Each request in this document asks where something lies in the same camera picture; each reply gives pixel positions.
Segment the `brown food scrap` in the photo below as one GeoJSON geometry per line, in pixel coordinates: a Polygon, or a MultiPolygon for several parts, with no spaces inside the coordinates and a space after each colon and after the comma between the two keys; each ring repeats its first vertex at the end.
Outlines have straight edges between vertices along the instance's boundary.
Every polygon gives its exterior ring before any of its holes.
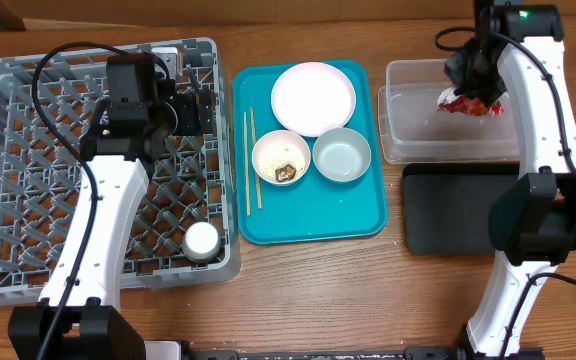
{"type": "Polygon", "coordinates": [[[286,164],[275,170],[275,178],[278,183],[292,181],[297,174],[297,169],[291,164],[286,164]]]}

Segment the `pink bowl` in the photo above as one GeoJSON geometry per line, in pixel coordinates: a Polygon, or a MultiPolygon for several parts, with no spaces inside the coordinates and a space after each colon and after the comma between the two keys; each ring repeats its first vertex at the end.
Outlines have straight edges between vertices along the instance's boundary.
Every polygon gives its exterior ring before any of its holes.
{"type": "Polygon", "coordinates": [[[300,180],[308,171],[311,151],[307,142],[288,130],[275,130],[263,135],[255,148],[257,172],[262,180],[276,186],[288,186],[300,180]],[[286,164],[297,169],[292,181],[278,183],[275,170],[286,164]]]}

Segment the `black rectangular tray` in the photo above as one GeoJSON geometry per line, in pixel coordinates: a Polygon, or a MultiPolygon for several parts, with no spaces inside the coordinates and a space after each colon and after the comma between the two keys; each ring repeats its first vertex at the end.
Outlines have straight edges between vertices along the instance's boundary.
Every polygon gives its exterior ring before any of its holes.
{"type": "Polygon", "coordinates": [[[416,256],[489,256],[488,216],[516,163],[412,163],[402,173],[406,242],[416,256]]]}

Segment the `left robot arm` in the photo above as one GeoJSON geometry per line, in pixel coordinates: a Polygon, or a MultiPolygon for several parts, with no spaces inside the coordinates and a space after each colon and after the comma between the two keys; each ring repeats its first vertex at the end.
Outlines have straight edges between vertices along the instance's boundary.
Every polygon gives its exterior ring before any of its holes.
{"type": "Polygon", "coordinates": [[[14,308],[8,337],[20,359],[186,359],[180,341],[146,341],[120,314],[120,277],[137,209],[169,137],[207,132],[165,62],[113,49],[106,63],[109,94],[73,147],[48,119],[35,70],[37,115],[82,170],[75,212],[62,253],[34,306],[14,308]]]}

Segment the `red snack wrapper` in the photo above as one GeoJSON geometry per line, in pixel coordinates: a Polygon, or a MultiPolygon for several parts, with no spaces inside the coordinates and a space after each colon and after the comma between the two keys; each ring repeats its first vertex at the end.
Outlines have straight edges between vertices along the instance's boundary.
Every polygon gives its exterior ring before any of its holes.
{"type": "Polygon", "coordinates": [[[500,102],[485,105],[478,98],[471,99],[466,96],[459,96],[453,101],[445,99],[438,104],[438,107],[440,110],[450,113],[461,113],[474,117],[498,116],[504,113],[504,107],[500,102]]]}

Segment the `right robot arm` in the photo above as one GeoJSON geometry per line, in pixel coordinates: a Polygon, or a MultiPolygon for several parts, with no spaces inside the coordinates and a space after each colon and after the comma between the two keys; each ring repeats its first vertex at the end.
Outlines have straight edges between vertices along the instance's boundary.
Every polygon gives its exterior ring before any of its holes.
{"type": "Polygon", "coordinates": [[[491,105],[508,95],[519,143],[517,182],[491,207],[494,266],[463,327],[454,359],[540,359],[520,347],[548,279],[576,251],[576,122],[564,75],[564,31],[554,5],[477,1],[472,38],[451,48],[444,72],[458,95],[491,105]]]}

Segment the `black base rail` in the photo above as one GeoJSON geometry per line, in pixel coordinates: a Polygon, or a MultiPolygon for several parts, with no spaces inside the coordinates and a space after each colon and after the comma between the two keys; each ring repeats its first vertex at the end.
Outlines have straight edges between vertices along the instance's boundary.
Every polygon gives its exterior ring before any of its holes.
{"type": "Polygon", "coordinates": [[[464,350],[452,347],[407,347],[388,351],[262,352],[194,351],[188,343],[146,341],[147,360],[465,360],[464,350]]]}

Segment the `grey plastic dish rack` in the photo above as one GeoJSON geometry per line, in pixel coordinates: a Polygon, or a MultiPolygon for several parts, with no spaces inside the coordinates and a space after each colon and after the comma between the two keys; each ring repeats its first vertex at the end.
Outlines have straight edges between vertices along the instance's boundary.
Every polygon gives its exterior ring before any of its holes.
{"type": "MultiPolygon", "coordinates": [[[[212,93],[214,131],[172,137],[156,164],[126,250],[123,288],[165,288],[233,279],[240,249],[230,156],[228,96],[216,43],[207,37],[131,45],[182,51],[179,93],[212,93]],[[221,248],[196,263],[182,250],[185,232],[208,222],[221,248]]],[[[72,144],[88,130],[97,102],[108,94],[107,52],[83,49],[0,58],[0,306],[39,298],[62,252],[75,211],[81,170],[36,113],[31,96],[35,70],[48,119],[72,144]]]]}

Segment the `grey bowl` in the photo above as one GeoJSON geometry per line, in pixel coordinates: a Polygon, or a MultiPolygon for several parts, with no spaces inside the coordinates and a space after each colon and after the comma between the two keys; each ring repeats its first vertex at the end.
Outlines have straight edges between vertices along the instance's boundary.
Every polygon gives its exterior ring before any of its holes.
{"type": "Polygon", "coordinates": [[[328,180],[346,183],[357,180],[369,168],[372,150],[357,131],[335,128],[317,138],[312,149],[317,170],[328,180]]]}

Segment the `large pink plate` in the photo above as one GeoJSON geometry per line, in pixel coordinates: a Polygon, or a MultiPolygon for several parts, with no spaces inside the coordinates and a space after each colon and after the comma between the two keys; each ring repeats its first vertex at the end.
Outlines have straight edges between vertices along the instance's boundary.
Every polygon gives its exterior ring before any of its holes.
{"type": "Polygon", "coordinates": [[[279,123],[303,137],[319,137],[344,127],[354,114],[357,95],[349,77],[337,67],[306,62],[284,71],[271,91],[271,108],[279,123]]]}

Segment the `white upturned cup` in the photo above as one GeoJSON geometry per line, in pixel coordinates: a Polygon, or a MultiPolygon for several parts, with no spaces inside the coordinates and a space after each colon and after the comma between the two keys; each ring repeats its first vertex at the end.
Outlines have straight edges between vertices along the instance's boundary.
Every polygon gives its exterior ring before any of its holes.
{"type": "Polygon", "coordinates": [[[212,261],[219,253],[221,241],[217,229],[208,222],[192,224],[182,242],[184,255],[196,263],[212,261]]]}

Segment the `clear plastic waste bin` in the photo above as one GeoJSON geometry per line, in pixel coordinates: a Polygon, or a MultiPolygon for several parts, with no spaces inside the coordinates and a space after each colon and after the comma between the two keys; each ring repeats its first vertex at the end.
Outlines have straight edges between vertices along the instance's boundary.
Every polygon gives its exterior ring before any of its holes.
{"type": "Polygon", "coordinates": [[[437,105],[451,86],[442,59],[397,60],[386,68],[378,92],[378,123],[385,160],[418,162],[498,162],[519,160],[519,145],[508,95],[503,113],[470,116],[437,105]]]}

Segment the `white napkin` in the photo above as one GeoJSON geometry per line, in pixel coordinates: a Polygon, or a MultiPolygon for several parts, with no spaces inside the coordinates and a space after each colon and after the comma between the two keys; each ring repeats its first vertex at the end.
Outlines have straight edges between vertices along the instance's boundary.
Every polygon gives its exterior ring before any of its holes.
{"type": "Polygon", "coordinates": [[[437,105],[439,107],[445,107],[450,104],[453,104],[459,98],[460,96],[456,94],[456,88],[449,87],[440,94],[440,96],[437,99],[437,105]]]}

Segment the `teal plastic serving tray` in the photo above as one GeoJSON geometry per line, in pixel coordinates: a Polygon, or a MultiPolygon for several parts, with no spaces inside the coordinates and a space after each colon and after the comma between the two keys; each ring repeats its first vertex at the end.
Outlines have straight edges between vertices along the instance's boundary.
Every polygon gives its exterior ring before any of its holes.
{"type": "Polygon", "coordinates": [[[364,68],[352,60],[331,60],[347,75],[357,94],[357,107],[347,127],[359,132],[372,150],[367,172],[349,183],[326,179],[313,165],[288,186],[260,182],[257,208],[255,172],[249,156],[251,215],[246,215],[243,113],[254,107],[256,135],[279,130],[271,109],[271,89],[288,64],[247,68],[232,83],[233,136],[238,225],[252,243],[271,245],[372,236],[387,223],[388,210],[376,126],[364,68]]]}

